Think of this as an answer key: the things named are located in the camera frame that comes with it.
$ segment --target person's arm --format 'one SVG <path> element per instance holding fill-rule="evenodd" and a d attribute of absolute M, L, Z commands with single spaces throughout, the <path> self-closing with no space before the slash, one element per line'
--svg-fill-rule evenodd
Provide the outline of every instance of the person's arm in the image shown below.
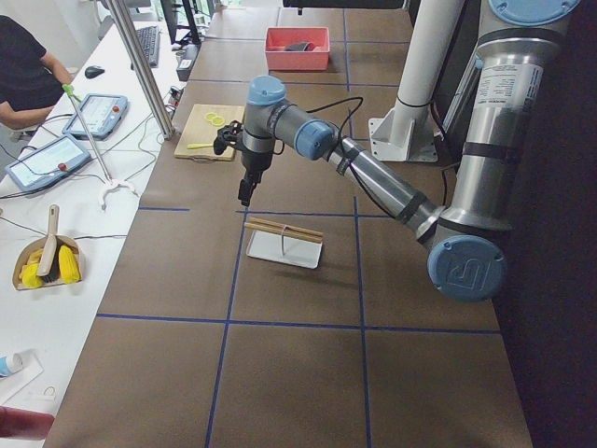
<path fill-rule="evenodd" d="M 0 103 L 0 123 L 10 129 L 18 130 L 43 122 L 51 112 L 53 105 L 42 109 L 20 110 L 15 112 L 8 101 Z"/>
<path fill-rule="evenodd" d="M 44 54 L 39 61 L 52 72 L 52 75 L 54 75 L 61 84 L 70 84 L 73 82 L 73 77 L 66 71 L 66 67 L 64 67 L 64 65 L 56 59 L 56 56 L 49 51 L 46 51 L 46 54 Z"/>

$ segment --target brush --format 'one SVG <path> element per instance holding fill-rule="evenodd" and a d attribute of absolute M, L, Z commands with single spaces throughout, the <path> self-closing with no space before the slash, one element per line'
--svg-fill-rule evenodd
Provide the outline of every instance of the brush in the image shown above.
<path fill-rule="evenodd" d="M 58 214 L 60 208 L 53 204 L 49 207 L 48 215 L 48 235 L 44 244 L 44 252 L 41 254 L 37 275 L 41 277 L 44 283 L 51 283 L 58 280 L 60 276 L 60 265 L 58 261 L 58 251 L 60 245 L 56 238 L 58 231 Z"/>

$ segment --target white table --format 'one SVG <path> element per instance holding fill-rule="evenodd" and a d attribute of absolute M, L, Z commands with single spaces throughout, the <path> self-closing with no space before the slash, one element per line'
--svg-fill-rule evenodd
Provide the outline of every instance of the white table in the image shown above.
<path fill-rule="evenodd" d="M 138 22 L 135 25 L 143 27 L 151 24 L 155 23 Z M 163 25 L 160 63 L 152 72 L 160 93 L 165 98 L 171 86 L 180 88 L 183 84 L 176 77 L 177 63 L 170 51 L 165 25 L 160 25 Z M 80 98 L 86 93 L 113 93 L 125 95 L 129 99 L 129 110 L 118 128 L 108 139 L 98 142 L 101 150 L 112 147 L 150 114 L 149 105 L 130 64 L 118 30 L 113 27 L 85 65 L 100 65 L 105 73 L 94 79 L 86 79 L 83 67 L 73 82 L 75 93 Z M 73 113 L 72 105 L 65 96 L 56 105 L 51 116 L 64 113 Z M 65 123 L 66 119 L 60 119 L 49 122 L 46 127 L 60 134 Z M 105 164 L 114 178 L 123 180 L 152 160 L 149 154 L 138 148 L 143 133 L 144 126 L 141 126 L 123 143 L 104 155 Z M 30 143 L 41 147 L 54 138 L 51 133 L 40 129 Z M 151 119 L 141 147 L 157 156 L 161 140 L 160 129 L 156 121 Z M 131 179 L 139 195 L 146 187 L 152 168 L 153 165 L 149 166 Z M 78 173 L 101 175 L 102 171 L 99 163 L 92 161 Z M 56 203 L 60 206 L 58 233 L 61 235 L 75 238 L 127 234 L 139 197 L 127 189 L 117 189 L 106 196 L 107 207 L 103 211 L 97 200 L 101 185 L 100 180 L 95 177 L 70 177 L 36 196 L 0 200 L 0 208 L 4 210 L 2 217 L 45 232 L 49 206 Z M 8 176 L 0 182 L 0 196 L 17 191 L 16 185 Z M 19 393 L 0 404 L 55 415 L 114 270 L 124 238 L 77 240 L 84 257 L 82 282 L 17 291 L 11 281 L 17 257 L 26 245 L 39 237 L 41 235 L 0 220 L 0 357 L 29 351 L 44 369 Z M 42 441 L 0 439 L 0 447 L 38 447 L 42 444 Z"/>

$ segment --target black shirt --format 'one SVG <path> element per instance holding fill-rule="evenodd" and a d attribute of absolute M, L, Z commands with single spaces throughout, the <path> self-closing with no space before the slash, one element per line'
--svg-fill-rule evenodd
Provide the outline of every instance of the black shirt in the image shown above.
<path fill-rule="evenodd" d="M 55 105 L 61 83 L 39 61 L 46 49 L 10 17 L 0 16 L 0 104 L 15 111 Z"/>

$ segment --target green clip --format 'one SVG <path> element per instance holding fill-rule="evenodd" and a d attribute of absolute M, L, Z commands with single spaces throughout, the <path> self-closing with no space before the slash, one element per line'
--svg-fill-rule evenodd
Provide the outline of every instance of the green clip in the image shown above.
<path fill-rule="evenodd" d="M 70 84 L 62 84 L 62 90 L 66 92 L 67 96 L 73 97 L 77 101 L 81 102 L 81 99 L 75 95 L 75 88 Z"/>

